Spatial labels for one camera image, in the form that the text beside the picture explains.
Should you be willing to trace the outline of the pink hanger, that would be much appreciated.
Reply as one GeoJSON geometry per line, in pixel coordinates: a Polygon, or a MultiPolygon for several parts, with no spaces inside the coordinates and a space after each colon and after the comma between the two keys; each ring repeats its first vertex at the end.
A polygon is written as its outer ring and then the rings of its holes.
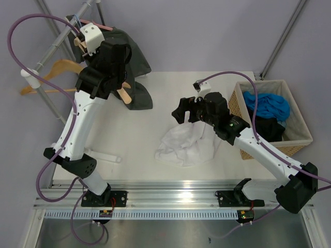
{"type": "Polygon", "coordinates": [[[93,23],[94,25],[98,26],[100,29],[107,30],[107,31],[112,31],[113,30],[112,27],[101,25],[101,24],[98,24],[98,23],[96,23],[94,21],[88,21],[88,20],[80,19],[80,22],[82,24],[85,24],[85,25],[87,25],[88,23],[93,23]]]}

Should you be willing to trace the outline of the white t shirt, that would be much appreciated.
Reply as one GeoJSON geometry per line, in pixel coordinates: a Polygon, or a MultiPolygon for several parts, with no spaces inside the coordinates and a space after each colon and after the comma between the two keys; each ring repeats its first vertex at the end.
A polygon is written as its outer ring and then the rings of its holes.
{"type": "Polygon", "coordinates": [[[203,122],[184,123],[170,129],[160,141],[155,159],[180,167],[212,160],[221,143],[213,128],[203,122]]]}

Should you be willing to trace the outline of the beige wooden hanger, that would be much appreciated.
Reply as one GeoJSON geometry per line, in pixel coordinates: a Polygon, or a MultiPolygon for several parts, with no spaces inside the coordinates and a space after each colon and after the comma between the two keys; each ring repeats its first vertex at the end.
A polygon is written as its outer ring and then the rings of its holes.
{"type": "Polygon", "coordinates": [[[115,43],[107,39],[102,41],[96,53],[84,55],[88,61],[76,82],[76,90],[89,94],[91,99],[108,99],[110,93],[116,92],[125,104],[132,99],[125,91],[131,86],[126,82],[126,65],[132,57],[131,46],[127,43],[115,43]]]}

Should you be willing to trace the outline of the bright blue t shirt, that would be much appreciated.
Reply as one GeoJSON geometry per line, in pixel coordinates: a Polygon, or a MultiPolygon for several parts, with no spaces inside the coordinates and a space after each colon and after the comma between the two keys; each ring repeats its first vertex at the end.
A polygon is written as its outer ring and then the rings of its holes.
{"type": "Polygon", "coordinates": [[[284,122],[290,116],[289,103],[279,95],[258,94],[256,116],[264,119],[276,118],[277,121],[284,122]]]}

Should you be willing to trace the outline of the black t shirt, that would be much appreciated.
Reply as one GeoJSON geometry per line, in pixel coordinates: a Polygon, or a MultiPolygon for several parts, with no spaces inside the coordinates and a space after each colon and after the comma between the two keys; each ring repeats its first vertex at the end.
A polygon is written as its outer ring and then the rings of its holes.
{"type": "Polygon", "coordinates": [[[285,127],[276,118],[255,117],[256,132],[268,142],[281,142],[285,127]]]}

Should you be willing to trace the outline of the brown wooden hanger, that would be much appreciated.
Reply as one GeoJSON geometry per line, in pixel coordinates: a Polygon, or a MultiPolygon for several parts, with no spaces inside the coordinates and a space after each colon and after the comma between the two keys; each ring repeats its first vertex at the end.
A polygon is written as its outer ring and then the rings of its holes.
{"type": "MultiPolygon", "coordinates": [[[[84,68],[76,62],[73,62],[68,59],[60,59],[60,60],[57,60],[53,64],[50,72],[43,79],[49,81],[65,72],[72,72],[72,73],[79,75],[79,73],[83,69],[84,68]]],[[[20,91],[20,94],[26,95],[26,94],[30,94],[30,93],[36,93],[37,92],[36,89],[41,86],[42,81],[40,81],[40,80],[36,79],[35,77],[33,77],[32,75],[30,75],[24,69],[21,70],[21,76],[28,82],[28,86],[23,88],[20,91]]]]}

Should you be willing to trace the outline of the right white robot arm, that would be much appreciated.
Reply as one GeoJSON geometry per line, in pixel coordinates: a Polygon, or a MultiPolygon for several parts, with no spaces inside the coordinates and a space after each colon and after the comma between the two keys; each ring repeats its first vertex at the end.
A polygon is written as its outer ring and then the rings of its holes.
{"type": "Polygon", "coordinates": [[[256,199],[276,201],[288,212],[297,214],[318,191],[317,167],[310,162],[303,165],[263,138],[257,138],[249,123],[230,113],[221,93],[181,98],[172,116],[183,124],[186,113],[189,113],[189,122],[202,121],[210,125],[221,140],[251,155],[277,179],[279,186],[275,189],[258,187],[252,180],[242,181],[242,188],[234,192],[239,205],[256,199]]]}

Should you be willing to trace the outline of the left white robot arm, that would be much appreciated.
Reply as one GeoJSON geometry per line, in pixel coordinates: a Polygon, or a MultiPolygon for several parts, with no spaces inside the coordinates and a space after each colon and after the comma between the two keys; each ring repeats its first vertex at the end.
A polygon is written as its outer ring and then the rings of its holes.
{"type": "Polygon", "coordinates": [[[76,83],[74,105],[61,136],[43,155],[77,176],[87,188],[87,206],[111,203],[111,186],[98,173],[97,161],[84,152],[97,112],[109,95],[123,87],[131,46],[103,41],[76,83]]]}

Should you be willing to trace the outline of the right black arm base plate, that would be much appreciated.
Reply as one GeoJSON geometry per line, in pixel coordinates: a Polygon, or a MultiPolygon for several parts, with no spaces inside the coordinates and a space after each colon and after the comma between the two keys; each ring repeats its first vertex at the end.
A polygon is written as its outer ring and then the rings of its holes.
{"type": "Polygon", "coordinates": [[[216,191],[219,207],[264,207],[263,200],[249,200],[243,193],[234,190],[216,191]]]}

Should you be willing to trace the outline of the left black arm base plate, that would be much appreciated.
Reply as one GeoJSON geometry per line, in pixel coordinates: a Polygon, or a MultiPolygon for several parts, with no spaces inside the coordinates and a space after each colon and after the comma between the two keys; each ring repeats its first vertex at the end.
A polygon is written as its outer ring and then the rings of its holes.
{"type": "Polygon", "coordinates": [[[123,208],[127,205],[127,196],[127,191],[106,191],[100,196],[88,191],[81,201],[81,207],[123,208]]]}

